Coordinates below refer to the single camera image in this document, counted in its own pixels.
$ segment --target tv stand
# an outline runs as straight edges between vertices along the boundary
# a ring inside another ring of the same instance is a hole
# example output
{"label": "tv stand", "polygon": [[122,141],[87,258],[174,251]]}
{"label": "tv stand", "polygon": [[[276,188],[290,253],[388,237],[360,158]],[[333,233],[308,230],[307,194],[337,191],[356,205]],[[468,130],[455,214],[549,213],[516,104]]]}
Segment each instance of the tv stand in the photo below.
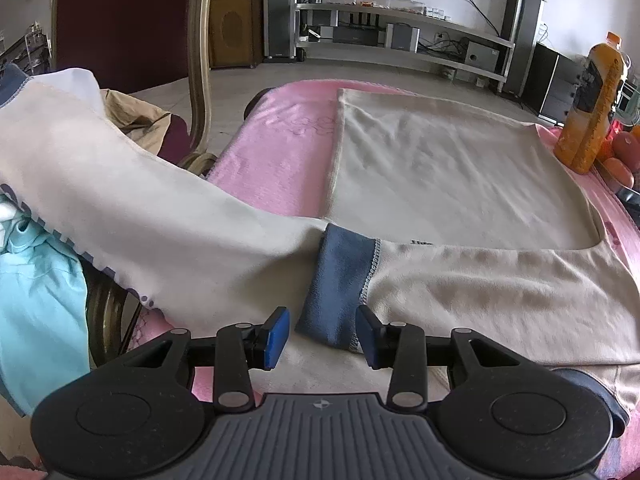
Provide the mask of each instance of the tv stand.
{"label": "tv stand", "polygon": [[[509,75],[511,59],[513,58],[513,49],[515,47],[514,43],[511,43],[511,41],[508,40],[504,40],[503,38],[500,38],[498,36],[476,30],[474,28],[465,27],[465,25],[460,25],[459,23],[439,20],[437,18],[432,18],[423,14],[405,12],[404,10],[385,9],[383,7],[369,7],[360,5],[297,4],[296,12],[299,13],[300,10],[338,10],[338,12],[363,13],[398,18],[398,20],[402,22],[416,23],[416,26],[419,26],[419,24],[421,23],[433,25],[440,28],[461,32],[465,36],[469,37],[469,39],[472,41],[481,40],[481,43],[489,42],[491,45],[495,45],[495,47],[501,51],[500,60],[498,61],[498,68],[494,73],[476,68],[465,63],[453,61],[451,59],[448,59],[447,57],[441,57],[434,53],[422,54],[415,52],[405,52],[403,50],[391,50],[379,46],[334,43],[332,40],[300,41],[299,38],[296,38],[297,47],[309,49],[310,51],[316,51],[317,49],[318,52],[322,50],[322,53],[326,56],[331,56],[331,59],[358,60],[358,54],[362,54],[364,52],[378,54],[378,56],[376,56],[377,60],[371,62],[388,64],[391,66],[397,65],[399,63],[401,64],[402,60],[406,60],[408,58],[419,59],[428,63],[448,66],[457,70],[465,70],[466,72],[471,72],[473,74],[494,80],[497,83],[498,92],[502,91],[502,86],[504,85],[505,81],[507,81],[507,76]],[[428,72],[429,67],[425,66],[424,68],[417,68],[416,70],[424,70],[425,72]]]}

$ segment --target brown garment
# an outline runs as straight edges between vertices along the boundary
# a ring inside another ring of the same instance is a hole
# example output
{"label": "brown garment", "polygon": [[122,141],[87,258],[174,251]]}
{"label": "brown garment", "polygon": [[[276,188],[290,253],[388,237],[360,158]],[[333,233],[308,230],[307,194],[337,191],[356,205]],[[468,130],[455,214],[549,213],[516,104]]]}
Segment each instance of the brown garment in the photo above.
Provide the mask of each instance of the brown garment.
{"label": "brown garment", "polygon": [[138,146],[157,155],[171,123],[171,114],[116,90],[100,90],[100,93],[107,118]]}

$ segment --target pink tablecloth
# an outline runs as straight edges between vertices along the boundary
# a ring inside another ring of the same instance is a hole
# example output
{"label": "pink tablecloth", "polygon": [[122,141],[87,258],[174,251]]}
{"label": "pink tablecloth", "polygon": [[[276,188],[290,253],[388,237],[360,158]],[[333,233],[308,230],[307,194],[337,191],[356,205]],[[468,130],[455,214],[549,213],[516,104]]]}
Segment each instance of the pink tablecloth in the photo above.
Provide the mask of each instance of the pink tablecloth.
{"label": "pink tablecloth", "polygon": [[[333,151],[339,88],[410,93],[345,80],[299,81],[274,89],[242,124],[207,180],[256,208],[284,216],[317,217]],[[540,126],[538,133],[546,146],[553,146],[557,132]],[[622,204],[597,173],[571,175],[602,215],[611,246],[639,279],[640,233]],[[171,328],[158,311],[145,312],[134,339],[141,344]],[[199,368],[196,396],[210,399],[211,383],[211,370]],[[612,442],[598,475],[622,478],[638,466],[640,415],[636,412],[625,436]]]}

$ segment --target orange bottle cap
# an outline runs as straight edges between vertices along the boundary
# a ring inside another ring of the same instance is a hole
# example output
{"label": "orange bottle cap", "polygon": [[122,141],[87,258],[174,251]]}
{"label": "orange bottle cap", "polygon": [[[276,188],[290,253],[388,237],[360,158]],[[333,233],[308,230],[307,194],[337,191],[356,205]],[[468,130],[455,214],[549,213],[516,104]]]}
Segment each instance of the orange bottle cap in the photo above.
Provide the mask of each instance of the orange bottle cap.
{"label": "orange bottle cap", "polygon": [[609,40],[613,44],[616,44],[617,46],[622,45],[622,38],[620,38],[619,35],[614,34],[613,32],[607,34],[607,40]]}

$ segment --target orange juice bottle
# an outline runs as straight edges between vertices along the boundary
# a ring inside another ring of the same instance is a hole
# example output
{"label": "orange juice bottle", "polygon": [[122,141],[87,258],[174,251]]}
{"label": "orange juice bottle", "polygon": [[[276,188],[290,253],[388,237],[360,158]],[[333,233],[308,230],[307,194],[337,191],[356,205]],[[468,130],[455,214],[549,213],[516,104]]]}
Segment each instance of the orange juice bottle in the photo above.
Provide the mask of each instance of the orange juice bottle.
{"label": "orange juice bottle", "polygon": [[574,104],[554,148],[558,160],[576,173],[589,171],[609,131],[609,114],[628,73],[621,44],[620,37],[610,32],[607,43],[591,49]]}

